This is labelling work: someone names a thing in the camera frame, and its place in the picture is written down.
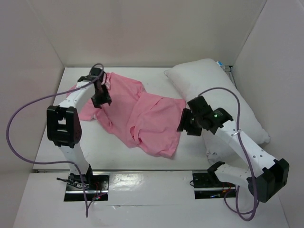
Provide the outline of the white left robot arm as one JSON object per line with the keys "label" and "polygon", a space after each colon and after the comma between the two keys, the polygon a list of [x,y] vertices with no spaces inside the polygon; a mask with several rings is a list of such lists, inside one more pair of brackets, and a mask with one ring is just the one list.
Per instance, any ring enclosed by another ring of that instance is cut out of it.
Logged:
{"label": "white left robot arm", "polygon": [[91,165],[84,157],[80,146],[82,128],[79,112],[88,100],[94,108],[110,105],[112,99],[106,87],[107,74],[94,65],[87,76],[78,79],[75,89],[60,104],[47,108],[47,137],[57,146],[69,161],[69,181],[87,190],[93,186]]}

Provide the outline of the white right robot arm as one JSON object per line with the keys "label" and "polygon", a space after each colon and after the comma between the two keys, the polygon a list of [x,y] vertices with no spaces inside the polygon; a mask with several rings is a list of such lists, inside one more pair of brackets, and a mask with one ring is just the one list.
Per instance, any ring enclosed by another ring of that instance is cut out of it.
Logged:
{"label": "white right robot arm", "polygon": [[212,186],[222,182],[248,188],[257,200],[266,203],[286,184],[290,165],[285,159],[276,159],[257,145],[223,108],[213,110],[204,97],[198,96],[183,109],[179,132],[199,136],[202,130],[223,140],[247,165],[241,169],[218,161],[207,170],[207,180]]}

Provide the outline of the pink satin pillowcase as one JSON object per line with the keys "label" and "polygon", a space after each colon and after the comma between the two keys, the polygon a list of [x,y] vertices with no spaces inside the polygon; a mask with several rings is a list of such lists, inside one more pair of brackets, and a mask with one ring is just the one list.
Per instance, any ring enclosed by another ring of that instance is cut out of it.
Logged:
{"label": "pink satin pillowcase", "polygon": [[128,148],[139,147],[149,155],[171,158],[180,140],[177,128],[185,100],[150,94],[142,82],[115,73],[107,74],[106,87],[112,103],[95,108],[88,100],[80,120],[97,120]]}

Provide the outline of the white pillow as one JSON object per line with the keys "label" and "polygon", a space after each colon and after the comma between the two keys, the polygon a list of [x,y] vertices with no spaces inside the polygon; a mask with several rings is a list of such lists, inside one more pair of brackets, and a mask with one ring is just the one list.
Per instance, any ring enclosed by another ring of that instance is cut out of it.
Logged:
{"label": "white pillow", "polygon": [[187,102],[202,94],[212,109],[223,108],[234,120],[240,114],[240,129],[255,143],[270,142],[269,134],[262,128],[253,110],[213,59],[179,64],[164,74]]}

